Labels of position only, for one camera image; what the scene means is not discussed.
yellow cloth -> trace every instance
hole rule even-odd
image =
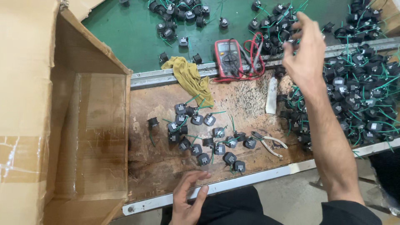
[[[197,105],[200,105],[204,98],[202,106],[214,105],[214,98],[208,88],[209,77],[200,79],[195,63],[188,63],[184,57],[172,56],[169,61],[161,66],[163,70],[171,68],[173,68],[175,78],[183,89],[193,97],[200,94],[199,97],[195,98]]]

wooden workbench surface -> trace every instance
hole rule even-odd
[[[262,135],[270,135],[285,142],[288,149],[279,148],[274,143],[274,151],[283,155],[283,160],[269,153],[260,141],[257,141],[255,149],[248,149],[238,143],[236,148],[226,147],[226,152],[234,153],[238,160],[246,163],[246,172],[249,174],[265,169],[270,169],[289,163],[299,162],[312,158],[312,154],[305,153],[294,134],[288,137],[286,120],[275,115],[265,114],[265,101],[267,97],[268,82],[271,77],[270,71],[259,80],[232,82],[221,84],[211,81],[210,90],[215,99],[214,108],[200,109],[201,115],[209,112],[224,111],[215,114],[214,126],[208,127],[205,124],[196,126],[187,123],[190,135],[199,135],[201,138],[211,137],[212,129],[215,127],[228,126],[225,129],[225,137],[218,139],[225,140],[227,136],[233,135],[232,115],[235,122],[235,129],[238,132],[245,132],[250,135],[251,131],[257,131]],[[278,86],[278,94],[288,93],[291,81],[285,76]],[[189,151],[181,153],[177,145],[170,145],[167,139],[167,122],[175,120],[174,105],[186,102],[191,96],[179,85],[173,84],[130,92],[130,123],[129,123],[129,150],[128,150],[128,195],[129,202],[139,201],[163,194],[171,193],[185,171],[203,170],[209,171],[212,177],[200,181],[197,184],[212,183],[236,176],[232,174],[229,166],[222,160],[222,156],[214,155],[214,163],[206,166],[198,166],[197,159],[190,155]],[[188,105],[196,106],[192,101]],[[153,129],[154,147],[149,138],[147,120],[157,117],[160,124]],[[202,144],[200,139],[195,143]],[[211,158],[211,149],[202,147],[204,153]]]

hand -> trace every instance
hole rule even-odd
[[[192,225],[197,223],[200,218],[201,207],[207,197],[208,186],[204,185],[200,188],[193,205],[188,204],[186,195],[192,183],[195,183],[196,180],[204,180],[210,177],[211,174],[203,171],[190,171],[183,175],[178,186],[174,189],[174,204],[172,206],[170,225]]]
[[[294,29],[301,29],[292,38],[301,38],[299,50],[293,56],[292,45],[284,43],[285,49],[283,66],[292,80],[300,88],[305,98],[326,93],[326,85],[322,78],[324,65],[325,42],[318,23],[312,21],[302,12],[297,13],[299,22],[292,25]]]

multimeter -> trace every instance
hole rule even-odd
[[[243,76],[243,67],[238,41],[235,39],[216,41],[215,56],[218,63],[220,78],[240,79]]]

pliers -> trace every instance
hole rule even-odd
[[[261,143],[264,145],[264,147],[265,147],[271,154],[273,154],[273,155],[276,156],[276,157],[283,158],[282,155],[275,153],[275,152],[265,143],[264,139],[276,141],[276,142],[278,142],[279,144],[281,144],[284,148],[287,149],[288,146],[286,146],[285,143],[283,143],[281,140],[276,139],[276,138],[273,138],[273,137],[262,136],[261,134],[257,133],[256,131],[252,131],[251,134],[252,134],[254,137],[258,138],[258,139],[261,141]]]

